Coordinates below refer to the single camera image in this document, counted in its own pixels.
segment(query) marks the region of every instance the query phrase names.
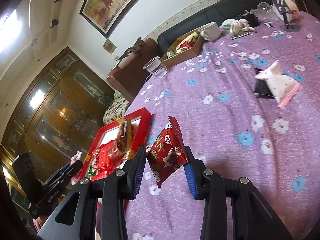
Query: black sofa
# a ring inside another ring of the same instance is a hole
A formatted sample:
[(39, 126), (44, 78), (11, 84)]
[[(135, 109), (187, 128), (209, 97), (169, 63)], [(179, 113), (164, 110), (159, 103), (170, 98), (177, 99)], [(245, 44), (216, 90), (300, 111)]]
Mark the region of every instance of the black sofa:
[(222, 0), (202, 9), (159, 35), (159, 56), (162, 57), (175, 40), (183, 34), (210, 22), (217, 22), (218, 26), (221, 26), (227, 19), (241, 19), (239, 14), (245, 10), (256, 9), (260, 2), (271, 4), (271, 0)]

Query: black picture frame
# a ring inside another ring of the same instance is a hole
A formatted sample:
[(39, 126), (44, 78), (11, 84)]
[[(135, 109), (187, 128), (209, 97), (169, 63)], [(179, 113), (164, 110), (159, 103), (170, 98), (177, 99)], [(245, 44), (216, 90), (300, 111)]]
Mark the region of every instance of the black picture frame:
[(93, 27), (95, 27), (103, 36), (105, 36), (106, 38), (109, 38), (109, 36), (111, 35), (111, 33), (114, 31), (114, 29), (117, 27), (117, 25), (119, 24), (119, 22), (123, 19), (123, 17), (127, 14), (127, 12), (131, 9), (131, 7), (137, 2), (138, 0), (130, 0), (127, 5), (124, 5), (123, 8), (121, 8), (120, 13), (118, 13), (115, 16), (115, 20), (113, 23), (110, 24), (110, 26), (108, 27), (108, 29), (106, 30), (106, 33), (104, 33), (94, 22), (92, 22), (92, 20), (90, 20), (90, 18), (88, 18), (84, 13), (84, 7), (87, 3), (87, 0), (84, 0), (82, 7), (80, 9), (80, 15), (85, 18)]

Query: white mug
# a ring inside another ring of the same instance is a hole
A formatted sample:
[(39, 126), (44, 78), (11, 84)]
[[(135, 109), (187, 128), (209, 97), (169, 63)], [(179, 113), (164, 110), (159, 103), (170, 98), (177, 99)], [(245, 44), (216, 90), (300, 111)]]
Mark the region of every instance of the white mug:
[(221, 36), (221, 31), (216, 22), (203, 25), (198, 31), (200, 32), (200, 35), (209, 42), (215, 41)]

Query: pink snack package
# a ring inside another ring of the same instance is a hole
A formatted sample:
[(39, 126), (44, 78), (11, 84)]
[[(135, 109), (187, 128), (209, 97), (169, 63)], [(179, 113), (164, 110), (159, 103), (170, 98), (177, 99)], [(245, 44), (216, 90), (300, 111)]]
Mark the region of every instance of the pink snack package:
[(285, 108), (300, 88), (299, 82), (282, 74), (278, 60), (276, 60), (270, 67), (256, 75), (255, 78), (266, 81), (272, 95), (281, 109)]
[[(81, 155), (82, 155), (82, 152), (77, 152), (75, 155), (73, 155), (70, 160), (70, 166), (74, 164), (77, 160), (81, 160)], [(79, 170), (79, 172), (71, 178), (72, 185), (77, 184), (77, 182), (79, 181), (81, 170)]]

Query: framed painting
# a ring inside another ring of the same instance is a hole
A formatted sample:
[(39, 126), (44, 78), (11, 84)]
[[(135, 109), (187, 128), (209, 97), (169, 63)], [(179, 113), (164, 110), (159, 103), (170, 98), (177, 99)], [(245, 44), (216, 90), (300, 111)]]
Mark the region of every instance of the framed painting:
[(84, 0), (80, 14), (106, 38), (138, 0)]

